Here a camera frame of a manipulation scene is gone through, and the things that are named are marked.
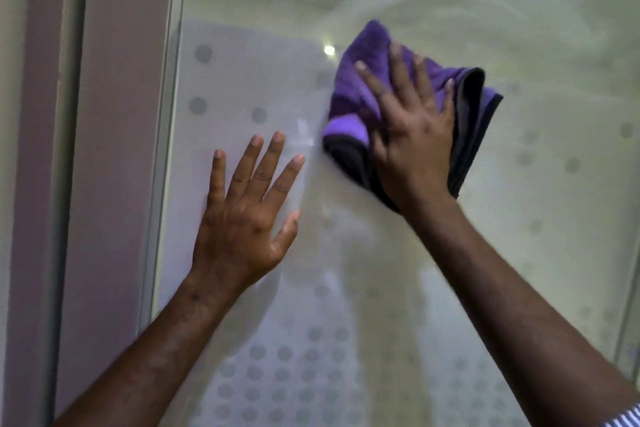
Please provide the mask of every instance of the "glass panel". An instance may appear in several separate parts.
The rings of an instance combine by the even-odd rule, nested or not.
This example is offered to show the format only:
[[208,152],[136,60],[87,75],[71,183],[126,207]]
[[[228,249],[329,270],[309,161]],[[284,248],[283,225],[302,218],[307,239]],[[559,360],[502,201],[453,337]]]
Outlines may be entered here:
[[[629,0],[184,0],[157,304],[187,273],[212,152],[307,156],[300,236],[224,320],[166,425],[520,426],[457,299],[395,213],[322,151],[364,25],[504,95],[461,189],[478,229],[613,359],[640,221]],[[633,354],[623,345],[622,354]]]

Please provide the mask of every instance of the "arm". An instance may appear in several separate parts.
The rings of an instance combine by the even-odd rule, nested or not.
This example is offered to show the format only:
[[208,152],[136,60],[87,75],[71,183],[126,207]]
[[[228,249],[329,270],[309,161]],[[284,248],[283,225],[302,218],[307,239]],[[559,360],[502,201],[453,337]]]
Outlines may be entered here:
[[376,170],[452,286],[534,426],[597,426],[640,401],[631,383],[546,302],[474,229],[447,190],[453,85],[442,113],[422,59],[411,82],[390,49],[396,95],[363,63],[387,128],[364,115]]
[[304,157],[294,157],[268,190],[284,135],[273,136],[253,173],[263,143],[252,139],[226,196],[225,154],[216,151],[188,276],[156,320],[53,427],[156,426],[236,299],[284,258],[299,213],[289,214],[273,240],[271,229]]

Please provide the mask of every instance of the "hand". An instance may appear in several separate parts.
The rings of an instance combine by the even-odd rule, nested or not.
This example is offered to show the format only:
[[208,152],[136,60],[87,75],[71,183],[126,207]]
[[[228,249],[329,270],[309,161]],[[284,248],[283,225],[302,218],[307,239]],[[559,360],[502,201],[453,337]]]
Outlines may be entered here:
[[447,82],[440,113],[424,59],[420,55],[413,59],[415,85],[402,60],[400,44],[391,44],[389,60],[394,92],[362,61],[355,66],[378,100],[383,118],[380,124],[372,115],[363,115],[374,166],[385,192],[406,216],[416,204],[451,197],[447,179],[455,120],[453,82]]
[[290,213],[280,232],[271,230],[305,158],[295,156],[273,187],[285,136],[276,132],[253,172],[264,140],[254,135],[244,151],[225,196],[226,157],[216,150],[207,208],[200,223],[191,275],[205,288],[223,287],[239,295],[278,265],[298,234],[299,211]]

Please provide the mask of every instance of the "striped sleeve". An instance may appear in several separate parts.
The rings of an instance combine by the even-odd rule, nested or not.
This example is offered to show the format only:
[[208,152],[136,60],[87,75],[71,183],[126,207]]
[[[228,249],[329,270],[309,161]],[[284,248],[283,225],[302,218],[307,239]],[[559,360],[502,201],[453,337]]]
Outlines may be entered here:
[[640,427],[640,405],[606,423],[605,427]]

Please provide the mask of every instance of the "cloth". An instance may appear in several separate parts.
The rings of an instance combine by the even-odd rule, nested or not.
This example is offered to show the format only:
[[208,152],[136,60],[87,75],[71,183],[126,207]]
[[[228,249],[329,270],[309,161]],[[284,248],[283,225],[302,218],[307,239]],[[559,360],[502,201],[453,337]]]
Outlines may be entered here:
[[640,427],[640,404],[604,424],[604,427]]
[[[369,158],[370,142],[367,129],[358,117],[365,105],[380,118],[378,102],[357,74],[354,64],[361,60],[380,81],[391,88],[388,50],[391,36],[379,21],[370,21],[344,52],[335,75],[335,90],[331,97],[329,122],[323,133],[324,151],[360,186],[373,192],[384,204],[397,212],[396,205],[386,195]],[[403,47],[404,63],[414,79],[413,53]],[[454,80],[456,123],[451,150],[451,171],[447,186],[458,197],[468,170],[484,138],[484,133],[502,96],[484,87],[484,70],[474,67],[442,67],[425,60],[427,74],[442,110],[444,86]]]

